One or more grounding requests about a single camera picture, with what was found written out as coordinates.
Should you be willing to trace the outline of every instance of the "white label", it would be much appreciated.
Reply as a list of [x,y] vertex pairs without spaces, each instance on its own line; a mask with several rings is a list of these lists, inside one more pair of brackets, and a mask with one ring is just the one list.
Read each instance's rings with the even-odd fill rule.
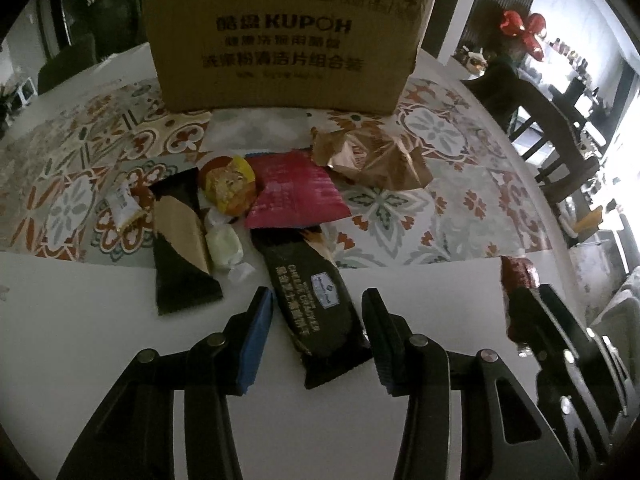
[[340,303],[338,300],[337,287],[326,272],[314,274],[311,277],[311,284],[313,285],[316,298],[318,298],[318,301],[324,308],[336,306]]

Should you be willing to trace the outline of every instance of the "row of bottles on counter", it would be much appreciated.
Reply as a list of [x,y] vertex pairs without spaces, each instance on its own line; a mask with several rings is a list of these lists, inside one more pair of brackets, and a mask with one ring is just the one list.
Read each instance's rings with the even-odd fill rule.
[[584,76],[587,73],[587,67],[589,65],[587,60],[580,56],[575,50],[572,50],[571,47],[564,41],[561,41],[560,38],[556,38],[550,46],[553,50],[565,56],[569,60],[569,64],[579,75]]

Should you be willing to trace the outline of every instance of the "green chair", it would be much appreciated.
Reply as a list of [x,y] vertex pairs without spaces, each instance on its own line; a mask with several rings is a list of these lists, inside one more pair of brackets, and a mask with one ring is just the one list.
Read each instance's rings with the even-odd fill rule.
[[47,61],[38,74],[38,94],[44,94],[63,81],[97,63],[93,34],[85,34],[73,45]]

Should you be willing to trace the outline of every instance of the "metal bolt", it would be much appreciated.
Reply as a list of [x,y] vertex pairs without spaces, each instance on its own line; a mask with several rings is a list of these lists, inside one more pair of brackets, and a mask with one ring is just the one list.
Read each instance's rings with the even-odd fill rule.
[[138,352],[138,355],[136,356],[136,359],[138,359],[138,362],[142,364],[150,363],[155,358],[156,358],[156,351],[152,350],[151,348],[145,348],[144,350],[141,350],[140,352]]
[[222,346],[225,343],[225,335],[222,332],[216,332],[207,337],[209,346]]
[[485,348],[480,352],[480,357],[488,363],[495,363],[498,360],[498,354],[489,348]]
[[571,365],[575,363],[575,357],[569,350],[564,351],[564,360]]
[[571,399],[569,397],[560,397],[560,409],[565,415],[569,415],[571,413],[571,408],[573,405],[571,404]]
[[427,344],[429,343],[429,339],[427,339],[427,336],[422,334],[413,334],[409,338],[409,343],[420,348],[422,346],[427,346]]

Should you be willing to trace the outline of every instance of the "white tabletop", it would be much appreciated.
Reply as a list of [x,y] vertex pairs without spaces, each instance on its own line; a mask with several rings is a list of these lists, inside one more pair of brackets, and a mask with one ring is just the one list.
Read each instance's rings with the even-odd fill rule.
[[[128,58],[115,57],[40,96],[10,134],[20,136],[36,121],[53,116],[65,95],[89,98],[108,85],[115,88],[154,75],[149,73],[148,47],[126,54]],[[131,59],[138,62],[132,65]],[[437,82],[454,86],[469,102],[477,103],[462,85],[447,80],[444,69],[426,53],[418,57],[416,75],[440,78]],[[489,131],[500,134],[477,104],[474,114]],[[510,150],[512,164],[540,206],[554,247],[529,257],[542,282],[555,286],[573,308],[577,294],[561,234],[524,162],[502,136],[500,142]],[[0,420],[42,480],[56,477],[89,417],[140,349],[152,347],[161,354],[189,349],[221,330],[232,314],[245,310],[257,286],[269,285],[260,256],[246,234],[239,233],[247,259],[258,271],[241,286],[220,277],[223,301],[167,317],[159,317],[154,304],[153,269],[0,253],[0,285],[9,288],[6,301],[0,301]],[[534,398],[538,365],[534,358],[518,357],[506,337],[499,259],[343,269],[342,276],[358,308],[362,291],[376,286],[390,312],[405,316],[414,331],[444,348],[469,354],[495,349]],[[406,399],[386,394],[373,362],[315,390],[305,390],[303,381],[304,369],[276,313],[256,383],[246,396],[228,400],[244,477],[392,478]],[[182,410],[182,397],[176,395],[177,479],[186,478]],[[460,413],[455,402],[453,413],[451,478],[460,460]]]

